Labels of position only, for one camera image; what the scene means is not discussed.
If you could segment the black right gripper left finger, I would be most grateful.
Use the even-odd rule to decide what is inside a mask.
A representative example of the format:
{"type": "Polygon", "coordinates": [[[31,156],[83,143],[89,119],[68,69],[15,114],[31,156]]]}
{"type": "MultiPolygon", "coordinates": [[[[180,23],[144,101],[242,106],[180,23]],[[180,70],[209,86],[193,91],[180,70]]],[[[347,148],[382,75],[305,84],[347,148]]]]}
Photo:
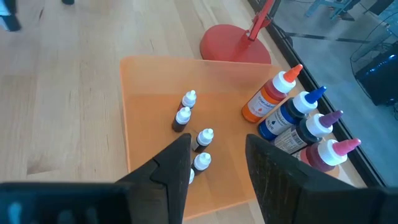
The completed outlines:
{"type": "Polygon", "coordinates": [[[182,224],[190,144],[181,135],[114,183],[1,183],[0,224],[182,224]]]}

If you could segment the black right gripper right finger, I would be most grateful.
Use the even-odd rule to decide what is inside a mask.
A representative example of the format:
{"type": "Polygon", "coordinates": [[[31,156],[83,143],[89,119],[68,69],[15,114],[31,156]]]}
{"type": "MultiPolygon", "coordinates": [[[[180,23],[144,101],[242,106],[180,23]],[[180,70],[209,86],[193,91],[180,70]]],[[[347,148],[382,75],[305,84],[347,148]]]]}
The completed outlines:
{"type": "Polygon", "coordinates": [[[398,187],[353,187],[255,134],[245,153],[266,224],[398,224],[398,187]]]}

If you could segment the large red food coloring bottle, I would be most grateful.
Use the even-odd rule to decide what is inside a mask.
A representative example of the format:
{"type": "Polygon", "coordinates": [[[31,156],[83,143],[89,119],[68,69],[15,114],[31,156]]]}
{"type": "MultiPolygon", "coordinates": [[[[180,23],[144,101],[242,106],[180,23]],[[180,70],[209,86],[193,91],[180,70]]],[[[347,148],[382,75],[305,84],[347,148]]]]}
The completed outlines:
{"type": "Polygon", "coordinates": [[[331,172],[348,159],[348,153],[361,144],[358,138],[327,141],[312,144],[292,154],[293,157],[321,172],[331,172]]]}

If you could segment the large purple food coloring bottle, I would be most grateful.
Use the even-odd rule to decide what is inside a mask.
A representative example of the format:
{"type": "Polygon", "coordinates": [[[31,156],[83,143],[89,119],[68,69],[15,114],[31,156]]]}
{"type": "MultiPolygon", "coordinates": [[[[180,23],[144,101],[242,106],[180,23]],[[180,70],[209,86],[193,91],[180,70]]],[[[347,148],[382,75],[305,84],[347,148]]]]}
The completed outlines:
{"type": "Polygon", "coordinates": [[[271,144],[279,149],[293,154],[307,146],[320,142],[323,137],[333,131],[333,125],[342,117],[343,111],[314,114],[301,120],[298,124],[288,128],[278,135],[271,144]]]}

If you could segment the large blue food coloring bottle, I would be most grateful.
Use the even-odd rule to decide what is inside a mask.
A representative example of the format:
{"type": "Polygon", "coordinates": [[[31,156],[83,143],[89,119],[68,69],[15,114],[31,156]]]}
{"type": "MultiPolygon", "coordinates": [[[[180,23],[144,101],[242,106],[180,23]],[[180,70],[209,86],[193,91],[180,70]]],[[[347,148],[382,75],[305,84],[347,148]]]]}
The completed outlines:
{"type": "Polygon", "coordinates": [[[271,141],[305,118],[317,108],[318,100],[326,92],[326,87],[311,92],[302,91],[295,97],[289,98],[264,121],[260,122],[257,130],[265,140],[271,141]]]}

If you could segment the large orange food coloring bottle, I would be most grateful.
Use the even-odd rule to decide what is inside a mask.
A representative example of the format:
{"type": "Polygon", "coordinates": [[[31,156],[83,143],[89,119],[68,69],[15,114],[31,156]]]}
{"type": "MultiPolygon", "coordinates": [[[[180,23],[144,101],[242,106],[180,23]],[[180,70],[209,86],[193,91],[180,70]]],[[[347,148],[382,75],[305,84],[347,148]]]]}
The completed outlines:
{"type": "Polygon", "coordinates": [[[268,80],[243,106],[241,110],[243,118],[250,123],[257,123],[265,117],[296,86],[295,79],[302,69],[303,65],[298,64],[289,71],[281,71],[268,80]]]}

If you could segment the orange translucent plastic bin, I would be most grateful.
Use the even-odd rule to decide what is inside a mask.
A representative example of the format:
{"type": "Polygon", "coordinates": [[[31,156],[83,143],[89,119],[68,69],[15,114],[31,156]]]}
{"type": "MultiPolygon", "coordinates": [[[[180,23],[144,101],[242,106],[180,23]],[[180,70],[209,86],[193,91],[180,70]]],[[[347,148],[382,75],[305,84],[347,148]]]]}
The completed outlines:
{"type": "Polygon", "coordinates": [[[280,71],[275,65],[173,57],[131,56],[121,60],[127,167],[135,170],[178,138],[172,122],[186,92],[197,102],[185,131],[211,128],[207,170],[188,188],[184,217],[191,219],[255,199],[245,156],[246,136],[257,126],[241,109],[280,71]]]}

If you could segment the black computer case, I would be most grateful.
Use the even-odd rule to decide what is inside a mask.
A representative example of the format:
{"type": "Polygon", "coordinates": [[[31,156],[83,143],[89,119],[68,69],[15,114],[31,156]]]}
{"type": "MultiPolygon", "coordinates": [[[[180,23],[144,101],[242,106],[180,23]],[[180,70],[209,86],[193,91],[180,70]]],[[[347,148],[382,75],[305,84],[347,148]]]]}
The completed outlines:
{"type": "Polygon", "coordinates": [[[398,102],[398,41],[355,73],[355,78],[376,105],[398,102]]]}

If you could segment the red desk lamp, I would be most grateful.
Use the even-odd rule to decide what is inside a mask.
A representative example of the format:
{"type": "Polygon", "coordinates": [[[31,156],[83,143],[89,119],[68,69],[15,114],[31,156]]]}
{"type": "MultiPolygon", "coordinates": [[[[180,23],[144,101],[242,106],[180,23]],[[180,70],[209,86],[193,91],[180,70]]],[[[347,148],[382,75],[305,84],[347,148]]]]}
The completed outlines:
{"type": "Polygon", "coordinates": [[[274,0],[266,0],[248,30],[230,24],[210,27],[200,42],[200,53],[204,60],[245,63],[271,63],[271,56],[264,44],[257,38],[262,28],[271,23],[268,12],[274,0]]]}

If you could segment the grey office chair base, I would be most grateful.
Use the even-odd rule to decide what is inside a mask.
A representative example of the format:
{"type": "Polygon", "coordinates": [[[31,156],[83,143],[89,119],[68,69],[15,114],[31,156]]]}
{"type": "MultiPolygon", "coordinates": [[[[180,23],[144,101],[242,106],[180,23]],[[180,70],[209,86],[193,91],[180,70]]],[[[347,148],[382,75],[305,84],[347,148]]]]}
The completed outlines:
{"type": "Polygon", "coordinates": [[[332,9],[333,13],[330,16],[330,19],[334,20],[345,12],[352,2],[353,0],[314,0],[305,12],[305,16],[311,17],[321,5],[324,5],[332,9]]]}

